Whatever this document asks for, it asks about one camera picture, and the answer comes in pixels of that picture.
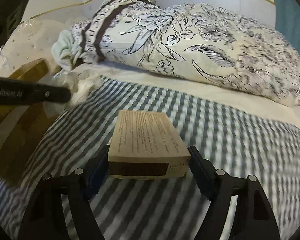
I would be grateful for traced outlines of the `mint green towel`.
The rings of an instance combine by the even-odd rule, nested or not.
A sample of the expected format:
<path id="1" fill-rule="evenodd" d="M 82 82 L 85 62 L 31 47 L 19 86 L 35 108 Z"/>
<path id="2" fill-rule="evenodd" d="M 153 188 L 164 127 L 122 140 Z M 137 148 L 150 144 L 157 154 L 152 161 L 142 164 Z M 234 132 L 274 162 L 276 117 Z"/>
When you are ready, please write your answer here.
<path id="1" fill-rule="evenodd" d="M 53 44 L 51 54 L 63 70 L 71 72 L 82 54 L 82 48 L 71 31 L 65 29 L 60 32 L 58 40 Z"/>

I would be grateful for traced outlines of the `cardboard box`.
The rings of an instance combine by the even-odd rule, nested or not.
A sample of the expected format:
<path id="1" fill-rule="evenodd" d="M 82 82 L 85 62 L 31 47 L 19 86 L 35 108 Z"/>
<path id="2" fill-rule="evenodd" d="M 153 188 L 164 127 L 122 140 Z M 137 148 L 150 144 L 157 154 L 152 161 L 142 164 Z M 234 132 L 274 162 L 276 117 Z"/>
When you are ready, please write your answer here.
<path id="1" fill-rule="evenodd" d="M 0 106 L 0 179 L 17 185 L 26 163 L 59 116 L 53 103 Z"/>

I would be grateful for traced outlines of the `tufted cream headboard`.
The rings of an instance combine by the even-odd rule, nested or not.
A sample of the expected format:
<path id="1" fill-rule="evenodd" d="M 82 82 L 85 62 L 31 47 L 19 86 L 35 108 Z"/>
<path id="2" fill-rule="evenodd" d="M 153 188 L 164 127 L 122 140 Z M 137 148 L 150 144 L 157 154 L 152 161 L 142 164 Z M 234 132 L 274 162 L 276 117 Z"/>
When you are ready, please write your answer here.
<path id="1" fill-rule="evenodd" d="M 60 67 L 51 54 L 53 44 L 61 31 L 86 19 L 79 16 L 64 23 L 55 20 L 26 20 L 0 49 L 0 77 L 9 77 L 22 65 L 41 58 L 45 60 L 51 73 L 57 73 Z"/>

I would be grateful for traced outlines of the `checkered bed sheet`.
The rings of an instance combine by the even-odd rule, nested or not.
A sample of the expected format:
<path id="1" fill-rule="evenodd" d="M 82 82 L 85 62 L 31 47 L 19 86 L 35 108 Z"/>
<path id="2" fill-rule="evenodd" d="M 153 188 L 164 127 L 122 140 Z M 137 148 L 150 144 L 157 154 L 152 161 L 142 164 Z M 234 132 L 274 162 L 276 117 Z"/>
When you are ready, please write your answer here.
<path id="1" fill-rule="evenodd" d="M 291 239 L 300 127 L 103 77 L 0 170 L 11 239 Z"/>

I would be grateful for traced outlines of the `white tissue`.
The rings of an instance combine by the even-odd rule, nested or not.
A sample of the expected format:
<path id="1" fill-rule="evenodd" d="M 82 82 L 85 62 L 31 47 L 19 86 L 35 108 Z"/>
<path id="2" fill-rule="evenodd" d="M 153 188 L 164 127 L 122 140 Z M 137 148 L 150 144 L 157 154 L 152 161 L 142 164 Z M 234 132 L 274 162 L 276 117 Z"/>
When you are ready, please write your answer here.
<path id="1" fill-rule="evenodd" d="M 66 109 L 84 103 L 92 91 L 101 88 L 103 85 L 100 74 L 94 69 L 57 74 L 54 77 L 54 82 L 57 86 L 70 90 L 71 98 L 65 104 Z"/>

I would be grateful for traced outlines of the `brown kraft paper box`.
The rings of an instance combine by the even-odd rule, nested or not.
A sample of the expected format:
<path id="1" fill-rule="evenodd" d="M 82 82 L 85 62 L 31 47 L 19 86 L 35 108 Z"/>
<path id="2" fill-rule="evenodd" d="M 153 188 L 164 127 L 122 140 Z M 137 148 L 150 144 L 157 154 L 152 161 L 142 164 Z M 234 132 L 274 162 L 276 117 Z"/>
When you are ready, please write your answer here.
<path id="1" fill-rule="evenodd" d="M 119 112 L 108 152 L 113 178 L 181 178 L 190 158 L 185 142 L 165 113 Z"/>

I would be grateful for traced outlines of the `floral duvet roll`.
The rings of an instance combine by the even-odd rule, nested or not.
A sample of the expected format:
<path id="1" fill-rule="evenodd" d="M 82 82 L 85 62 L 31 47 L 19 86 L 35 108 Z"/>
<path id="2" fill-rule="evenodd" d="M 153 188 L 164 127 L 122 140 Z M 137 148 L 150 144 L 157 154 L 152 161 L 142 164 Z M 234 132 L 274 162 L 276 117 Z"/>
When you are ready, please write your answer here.
<path id="1" fill-rule="evenodd" d="M 299 53 L 277 30 L 221 7 L 104 0 L 71 32 L 86 63 L 109 60 L 300 106 Z"/>

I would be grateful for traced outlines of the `teal curtain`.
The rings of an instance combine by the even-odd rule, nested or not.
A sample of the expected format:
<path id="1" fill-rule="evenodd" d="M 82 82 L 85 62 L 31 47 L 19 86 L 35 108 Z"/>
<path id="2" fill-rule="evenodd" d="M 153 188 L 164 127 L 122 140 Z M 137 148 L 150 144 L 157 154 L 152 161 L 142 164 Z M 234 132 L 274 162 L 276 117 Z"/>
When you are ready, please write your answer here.
<path id="1" fill-rule="evenodd" d="M 275 0 L 275 29 L 300 54 L 300 6 L 296 0 Z"/>

